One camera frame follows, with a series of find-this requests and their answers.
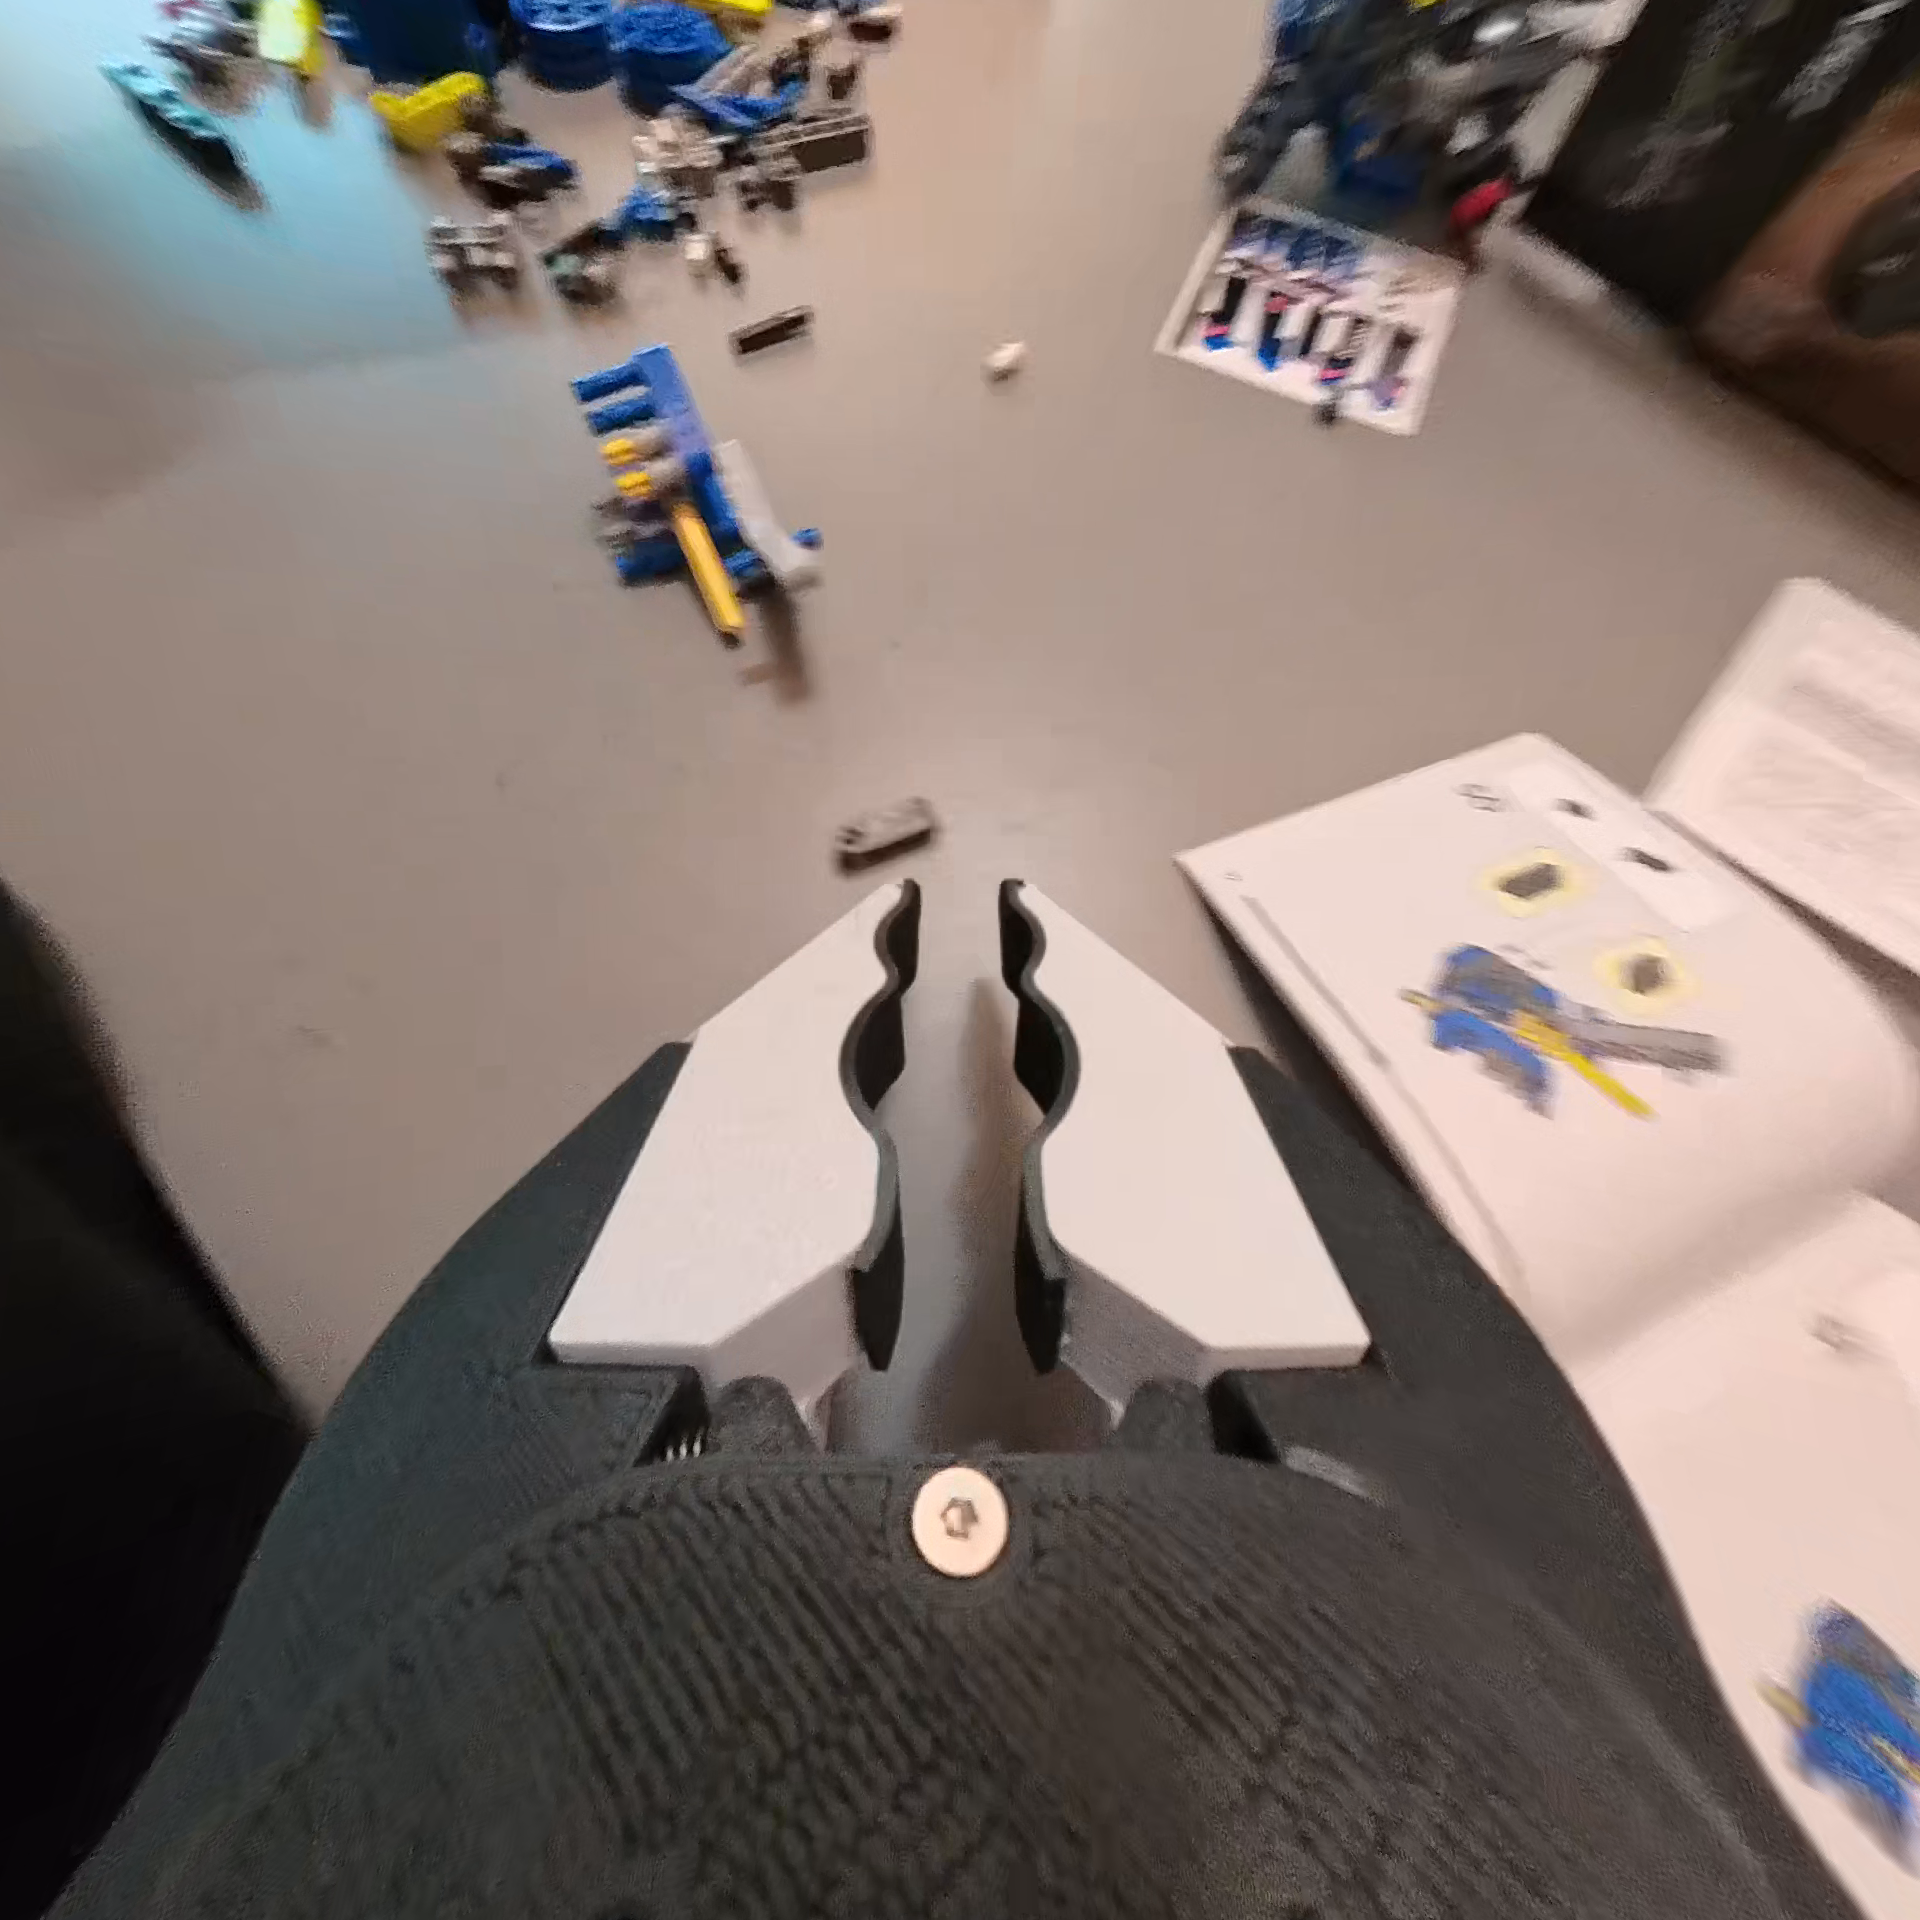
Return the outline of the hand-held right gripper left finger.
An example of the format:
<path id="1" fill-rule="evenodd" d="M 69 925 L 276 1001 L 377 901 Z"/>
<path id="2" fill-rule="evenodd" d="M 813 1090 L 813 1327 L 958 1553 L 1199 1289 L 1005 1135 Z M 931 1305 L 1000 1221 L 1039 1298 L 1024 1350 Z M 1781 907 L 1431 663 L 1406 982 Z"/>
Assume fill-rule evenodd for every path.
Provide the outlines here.
<path id="1" fill-rule="evenodd" d="M 904 1067 L 920 889 L 886 880 L 707 1017 L 548 1326 L 567 1366 L 776 1380 L 828 1419 L 901 1327 L 901 1172 L 880 1102 Z"/>

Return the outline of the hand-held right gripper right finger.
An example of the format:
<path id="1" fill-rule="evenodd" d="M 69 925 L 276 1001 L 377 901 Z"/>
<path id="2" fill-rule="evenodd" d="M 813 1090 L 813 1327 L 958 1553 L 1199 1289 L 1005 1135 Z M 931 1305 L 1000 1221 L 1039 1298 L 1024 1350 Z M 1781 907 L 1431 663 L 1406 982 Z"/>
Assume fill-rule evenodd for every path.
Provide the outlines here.
<path id="1" fill-rule="evenodd" d="M 1147 1385 L 1357 1366 L 1372 1333 L 1238 1048 L 1039 883 L 1001 878 L 1023 1147 L 1017 1319 L 1122 1418 Z"/>

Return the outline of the dark grey lego connector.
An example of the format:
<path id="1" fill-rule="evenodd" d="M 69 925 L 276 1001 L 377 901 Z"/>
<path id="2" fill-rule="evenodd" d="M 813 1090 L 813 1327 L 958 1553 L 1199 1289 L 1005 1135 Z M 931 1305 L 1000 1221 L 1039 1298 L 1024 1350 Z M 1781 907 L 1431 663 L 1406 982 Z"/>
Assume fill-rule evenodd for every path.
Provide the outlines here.
<path id="1" fill-rule="evenodd" d="M 837 870 L 855 875 L 931 846 L 942 817 L 924 795 L 875 802 L 849 817 L 828 838 Z"/>

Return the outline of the blue yellow lego assembly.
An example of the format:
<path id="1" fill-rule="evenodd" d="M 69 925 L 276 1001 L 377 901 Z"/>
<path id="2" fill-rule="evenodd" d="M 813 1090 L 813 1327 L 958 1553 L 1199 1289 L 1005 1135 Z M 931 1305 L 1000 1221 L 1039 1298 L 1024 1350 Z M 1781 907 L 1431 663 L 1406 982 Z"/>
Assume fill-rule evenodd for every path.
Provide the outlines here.
<path id="1" fill-rule="evenodd" d="M 665 345 L 567 383 L 603 466 L 594 525 L 622 584 L 686 581 L 721 646 L 748 597 L 794 597 L 822 573 L 822 536 L 775 506 L 737 440 L 715 436 Z"/>

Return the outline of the blue lego beam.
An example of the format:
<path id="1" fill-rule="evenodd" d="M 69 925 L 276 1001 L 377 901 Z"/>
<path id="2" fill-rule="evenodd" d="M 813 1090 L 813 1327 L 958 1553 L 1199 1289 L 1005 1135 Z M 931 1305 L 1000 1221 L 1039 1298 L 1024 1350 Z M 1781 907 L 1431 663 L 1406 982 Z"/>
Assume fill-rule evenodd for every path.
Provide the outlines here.
<path id="1" fill-rule="evenodd" d="M 636 361 L 646 373 L 646 397 L 652 403 L 652 422 L 671 431 L 671 449 L 686 466 L 689 499 L 708 522 L 708 531 L 717 545 L 737 545 L 741 531 L 737 517 L 730 508 L 730 494 L 724 488 L 708 423 L 692 397 L 692 388 L 677 351 L 655 342 L 636 348 Z"/>

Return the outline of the pile of lego pieces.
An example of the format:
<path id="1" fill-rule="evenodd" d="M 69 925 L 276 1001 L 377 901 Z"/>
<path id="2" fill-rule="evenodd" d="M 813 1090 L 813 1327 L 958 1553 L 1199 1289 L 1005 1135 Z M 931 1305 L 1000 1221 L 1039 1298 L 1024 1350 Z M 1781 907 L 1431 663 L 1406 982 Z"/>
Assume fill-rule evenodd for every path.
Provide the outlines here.
<path id="1" fill-rule="evenodd" d="M 721 195 L 745 214 L 794 214 L 807 176 L 861 165 L 861 51 L 899 25 L 899 2 L 155 2 L 142 54 L 106 59 L 100 79 L 208 186 L 262 204 L 230 120 L 271 79 L 319 104 L 334 79 L 359 75 L 370 106 L 377 83 L 479 70 L 494 104 L 436 152 L 394 151 L 377 120 L 397 160 L 441 165 L 477 204 L 431 219 L 431 275 L 458 299 L 517 290 L 533 227 L 554 299 L 603 308 L 636 246 L 745 288 L 715 227 Z M 633 118 L 628 186 L 609 213 L 559 220 L 582 165 L 517 120 L 510 75 L 541 94 L 610 92 Z"/>

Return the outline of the lego sticker sheet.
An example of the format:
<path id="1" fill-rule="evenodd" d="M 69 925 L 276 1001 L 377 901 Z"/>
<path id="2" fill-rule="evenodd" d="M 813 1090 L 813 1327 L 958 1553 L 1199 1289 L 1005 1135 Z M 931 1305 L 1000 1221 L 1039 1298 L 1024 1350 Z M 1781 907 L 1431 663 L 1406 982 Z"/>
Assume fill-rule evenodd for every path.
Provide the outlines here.
<path id="1" fill-rule="evenodd" d="M 1244 198 L 1204 234 L 1152 348 L 1270 397 L 1413 436 L 1454 340 L 1466 266 L 1307 204 Z"/>

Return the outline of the partly built lego vehicle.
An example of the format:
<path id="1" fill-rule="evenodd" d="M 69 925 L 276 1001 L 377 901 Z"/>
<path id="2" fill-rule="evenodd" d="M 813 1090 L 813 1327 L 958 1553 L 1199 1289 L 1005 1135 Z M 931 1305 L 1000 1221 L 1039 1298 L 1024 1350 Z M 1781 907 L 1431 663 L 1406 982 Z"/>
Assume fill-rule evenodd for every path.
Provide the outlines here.
<path id="1" fill-rule="evenodd" d="M 1477 266 L 1539 179 L 1523 120 L 1567 68 L 1604 68 L 1632 2 L 1270 2 L 1263 66 L 1212 151 L 1221 203 L 1317 136 L 1340 203 L 1413 214 Z"/>

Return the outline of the yellow lego panel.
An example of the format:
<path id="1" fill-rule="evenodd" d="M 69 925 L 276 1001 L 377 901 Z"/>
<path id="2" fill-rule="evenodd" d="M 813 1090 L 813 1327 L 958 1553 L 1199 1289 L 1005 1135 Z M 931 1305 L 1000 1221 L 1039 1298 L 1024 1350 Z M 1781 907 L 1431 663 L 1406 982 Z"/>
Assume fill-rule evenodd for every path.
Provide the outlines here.
<path id="1" fill-rule="evenodd" d="M 479 70 L 446 70 L 420 83 L 377 83 L 367 104 L 394 151 L 420 156 L 469 130 L 469 118 L 494 104 L 494 83 Z"/>

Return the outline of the lego set box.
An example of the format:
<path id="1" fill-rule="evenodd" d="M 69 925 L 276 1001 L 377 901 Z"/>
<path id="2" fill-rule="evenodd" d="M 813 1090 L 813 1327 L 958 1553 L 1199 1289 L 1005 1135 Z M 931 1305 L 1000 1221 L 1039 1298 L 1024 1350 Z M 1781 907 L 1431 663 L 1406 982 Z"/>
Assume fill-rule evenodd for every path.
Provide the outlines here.
<path id="1" fill-rule="evenodd" d="M 1523 226 L 1917 488 L 1917 2 L 1632 2 Z"/>

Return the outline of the open instruction booklet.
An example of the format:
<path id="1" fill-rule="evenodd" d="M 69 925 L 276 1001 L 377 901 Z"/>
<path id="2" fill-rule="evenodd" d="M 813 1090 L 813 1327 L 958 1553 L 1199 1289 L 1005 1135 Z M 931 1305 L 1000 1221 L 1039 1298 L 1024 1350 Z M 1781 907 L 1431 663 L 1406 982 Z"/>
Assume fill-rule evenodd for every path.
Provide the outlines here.
<path id="1" fill-rule="evenodd" d="M 1917 1059 L 1542 733 L 1177 855 L 1631 1477 L 1745 1741 L 1917 1915 Z"/>

